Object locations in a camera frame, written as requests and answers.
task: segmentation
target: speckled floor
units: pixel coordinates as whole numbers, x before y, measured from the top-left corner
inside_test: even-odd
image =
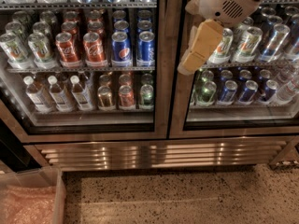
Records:
[[[68,223],[299,223],[299,168],[66,173]]]

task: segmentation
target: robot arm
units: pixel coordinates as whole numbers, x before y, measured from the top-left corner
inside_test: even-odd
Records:
[[[178,71],[193,74],[202,66],[222,39],[224,27],[233,27],[253,13],[262,0],[191,0],[186,10],[204,19],[192,37]]]

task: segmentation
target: soda can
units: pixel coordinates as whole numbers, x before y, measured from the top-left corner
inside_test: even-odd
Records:
[[[258,84],[253,80],[246,81],[242,88],[241,92],[238,96],[239,102],[251,102],[253,96],[255,95],[256,91],[258,90]]]
[[[22,42],[26,42],[27,39],[27,32],[22,24],[17,21],[9,22],[6,25],[6,32],[7,34],[12,33],[16,35]]]
[[[264,84],[271,78],[271,76],[272,76],[271,71],[263,69],[260,71],[259,75],[257,76],[257,83]]]
[[[99,78],[100,86],[108,86],[112,88],[112,77],[110,75],[102,75]]]
[[[141,34],[142,32],[152,33],[152,23],[150,21],[143,20],[137,24],[137,33]]]
[[[87,23],[95,22],[95,21],[100,21],[100,22],[104,23],[103,13],[98,10],[93,10],[87,14],[86,21],[87,21]]]
[[[83,36],[83,46],[88,61],[96,63],[106,59],[102,39],[99,34],[87,33]]]
[[[81,60],[80,54],[74,46],[73,36],[71,34],[60,33],[56,35],[56,46],[62,61],[66,63],[74,63]]]
[[[131,41],[128,34],[117,32],[112,35],[114,61],[123,62],[132,59]]]
[[[137,59],[144,62],[155,60],[155,34],[143,32],[138,37]]]
[[[283,41],[290,32],[290,28],[284,24],[277,24],[273,27],[268,41],[261,48],[260,61],[266,61],[266,57],[274,57],[278,54]]]
[[[114,23],[114,33],[124,32],[130,35],[130,25],[128,21],[116,21]]]
[[[87,24],[87,32],[98,33],[102,39],[105,38],[105,27],[100,21],[91,21]]]
[[[252,73],[249,70],[241,70],[239,73],[239,80],[246,82],[252,79]]]
[[[234,35],[231,29],[224,28],[222,34],[222,41],[214,50],[212,56],[215,58],[225,58],[229,54]]]
[[[97,90],[98,105],[100,107],[115,106],[115,98],[109,86],[101,86]]]
[[[242,22],[240,22],[237,26],[234,27],[234,43],[237,43],[243,32],[249,29],[250,26],[253,25],[253,19],[251,17],[246,17]]]
[[[250,27],[245,31],[239,41],[233,57],[233,62],[245,63],[254,55],[262,40],[262,30],[258,27]]]
[[[50,26],[53,37],[56,37],[56,35],[60,33],[60,25],[58,19],[52,11],[43,11],[42,13],[40,13],[39,19],[40,21],[43,21]]]
[[[125,12],[125,10],[115,10],[112,13],[112,20],[113,23],[117,21],[127,21],[127,13]]]
[[[120,106],[130,107],[135,105],[134,92],[131,86],[121,86],[119,89]]]
[[[137,21],[150,21],[152,22],[152,12],[149,10],[138,10],[137,11]]]
[[[260,102],[269,102],[278,91],[279,85],[275,80],[269,79],[258,90]]]
[[[151,85],[143,85],[140,88],[139,93],[139,104],[143,106],[153,106],[154,105],[154,94]]]
[[[133,81],[130,75],[123,74],[119,77],[119,84],[121,86],[133,86]]]
[[[45,23],[43,21],[39,21],[34,24],[33,33],[34,34],[41,33],[48,38],[49,42],[54,43],[51,28],[47,23]]]
[[[283,19],[283,24],[290,25],[293,15],[299,14],[299,8],[293,6],[287,6],[284,9],[281,18]]]
[[[153,85],[153,76],[151,74],[144,74],[141,76],[142,85]]]
[[[224,103],[232,102],[235,98],[236,91],[237,84],[233,80],[226,80],[224,85],[221,87],[218,100]]]
[[[198,103],[200,105],[212,103],[216,93],[216,89],[217,86],[215,82],[207,81],[206,83],[204,83],[197,96]]]
[[[20,24],[24,26],[26,29],[26,32],[28,34],[31,34],[32,26],[33,26],[33,21],[31,16],[25,12],[25,11],[17,11],[14,14],[12,14],[12,20],[17,21]]]
[[[46,63],[53,59],[54,53],[50,42],[42,33],[29,35],[28,45],[38,61]]]
[[[0,46],[8,58],[14,63],[22,63],[29,56],[28,49],[14,34],[3,34],[0,36]]]

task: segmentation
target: bottle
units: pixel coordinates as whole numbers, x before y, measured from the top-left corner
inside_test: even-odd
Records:
[[[26,94],[36,105],[38,111],[49,113],[54,110],[50,94],[42,83],[33,80],[32,77],[25,77],[23,81],[27,85]]]
[[[78,102],[79,109],[86,111],[94,110],[94,101],[87,86],[83,82],[80,82],[78,76],[72,76],[71,82],[72,94]]]
[[[64,83],[59,82],[55,76],[48,77],[50,95],[57,105],[57,109],[63,112],[75,109],[75,100]]]

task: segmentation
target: bottle cap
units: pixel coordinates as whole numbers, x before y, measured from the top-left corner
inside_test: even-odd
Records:
[[[77,76],[72,76],[72,77],[71,77],[71,82],[72,82],[72,84],[77,84],[77,83],[80,82],[80,80],[78,79]]]
[[[25,82],[25,84],[28,86],[28,85],[31,85],[32,83],[34,83],[34,80],[32,79],[32,77],[25,77],[23,79],[23,81]]]
[[[48,77],[48,82],[50,85],[56,84],[57,78],[55,76],[50,76],[50,77]]]

